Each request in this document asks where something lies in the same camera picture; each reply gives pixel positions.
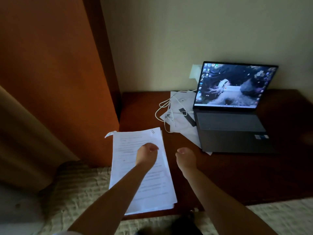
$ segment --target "white sleeve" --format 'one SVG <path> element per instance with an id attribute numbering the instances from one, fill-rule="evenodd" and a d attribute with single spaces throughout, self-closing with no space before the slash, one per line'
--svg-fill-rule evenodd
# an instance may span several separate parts
<path id="1" fill-rule="evenodd" d="M 82 235 L 81 233 L 72 232 L 72 231 L 64 231 L 60 233 L 55 233 L 53 235 Z"/>

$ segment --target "person's left arm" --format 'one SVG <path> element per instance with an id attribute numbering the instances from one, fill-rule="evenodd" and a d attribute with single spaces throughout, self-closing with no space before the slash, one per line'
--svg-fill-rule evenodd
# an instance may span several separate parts
<path id="1" fill-rule="evenodd" d="M 136 166 L 89 206 L 68 231 L 83 235 L 113 235 L 143 178 L 154 165 L 157 150 L 152 143 L 141 146 L 137 151 Z"/>

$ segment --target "white cable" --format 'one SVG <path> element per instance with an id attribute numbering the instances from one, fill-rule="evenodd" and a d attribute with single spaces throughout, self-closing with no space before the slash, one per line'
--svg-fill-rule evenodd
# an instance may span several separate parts
<path id="1" fill-rule="evenodd" d="M 196 91 L 196 90 L 188 90 L 188 91 L 181 90 L 181 91 L 178 91 L 178 92 L 194 92 L 194 91 Z M 175 97 L 175 95 L 176 95 L 178 92 L 176 92 L 174 95 L 172 95 L 172 96 L 171 96 L 170 98 L 168 98 L 167 100 L 161 102 L 161 103 L 159 104 L 159 107 L 160 107 L 160 108 L 159 108 L 159 109 L 155 112 L 155 114 L 154 114 L 154 116 L 155 116 L 159 121 L 164 122 L 165 131 L 168 132 L 168 133 L 174 133 L 174 132 L 169 132 L 169 131 L 167 131 L 167 130 L 166 130 L 166 126 L 165 126 L 165 120 L 162 120 L 162 119 L 158 118 L 156 114 L 158 113 L 158 111 L 159 111 L 160 109 L 166 108 L 166 107 L 167 107 L 167 111 L 166 111 L 166 112 L 168 112 L 168 110 L 169 110 L 169 108 L 170 108 L 170 102 L 171 102 L 171 98 L 172 98 L 172 97 L 174 97 L 174 98 L 178 101 L 178 103 L 182 105 L 182 107 L 185 109 L 184 112 L 186 112 L 186 114 L 183 114 L 182 112 L 174 113 L 173 110 L 171 109 L 171 114 L 172 114 L 172 117 L 173 117 L 173 122 L 174 122 L 175 127 L 176 127 L 176 124 L 175 124 L 174 114 L 182 114 L 183 116 L 186 116 L 188 113 L 193 113 L 193 111 L 188 111 L 188 112 L 187 112 L 187 110 L 186 110 L 186 108 L 184 107 L 184 105 Z"/>

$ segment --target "laptop bezel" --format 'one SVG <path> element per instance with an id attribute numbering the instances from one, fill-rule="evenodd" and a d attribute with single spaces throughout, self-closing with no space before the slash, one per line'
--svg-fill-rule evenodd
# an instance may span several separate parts
<path id="1" fill-rule="evenodd" d="M 253 64 L 253 63 L 227 63 L 227 62 L 211 62 L 211 61 L 204 61 L 202 64 L 202 68 L 201 68 L 201 73 L 200 73 L 200 78 L 201 78 L 201 74 L 203 71 L 203 67 L 205 63 L 214 63 L 214 64 L 230 64 L 230 65 L 244 65 L 244 66 L 260 66 L 260 67 L 275 67 L 276 71 L 274 72 L 272 78 L 269 80 L 269 83 L 267 84 L 267 86 L 264 88 L 264 92 L 267 90 L 269 84 L 271 83 L 272 79 L 274 78 L 277 70 L 278 70 L 278 65 L 267 65 L 267 64 Z M 199 89 L 200 86 L 200 78 L 199 78 L 199 82 L 197 85 L 197 90 Z M 259 104 L 255 107 L 255 108 L 240 108 L 240 107 L 221 107 L 221 106 L 195 106 L 195 102 L 196 102 L 196 96 L 194 99 L 194 104 L 193 104 L 193 109 L 199 109 L 199 110 L 215 110 L 215 111 L 235 111 L 235 112 L 253 112 L 257 109 L 257 107 L 259 106 Z"/>

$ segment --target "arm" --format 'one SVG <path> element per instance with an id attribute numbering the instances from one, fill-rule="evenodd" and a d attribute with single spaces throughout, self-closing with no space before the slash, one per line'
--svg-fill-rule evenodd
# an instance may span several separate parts
<path id="1" fill-rule="evenodd" d="M 192 150 L 178 149 L 176 159 L 178 167 L 212 220 L 218 234 L 276 234 L 255 213 L 226 194 L 199 171 Z"/>
<path id="2" fill-rule="evenodd" d="M 137 151 L 136 166 L 89 206 L 68 231 L 84 235 L 113 235 L 143 178 L 154 165 L 158 149 L 152 143 L 141 146 Z"/>

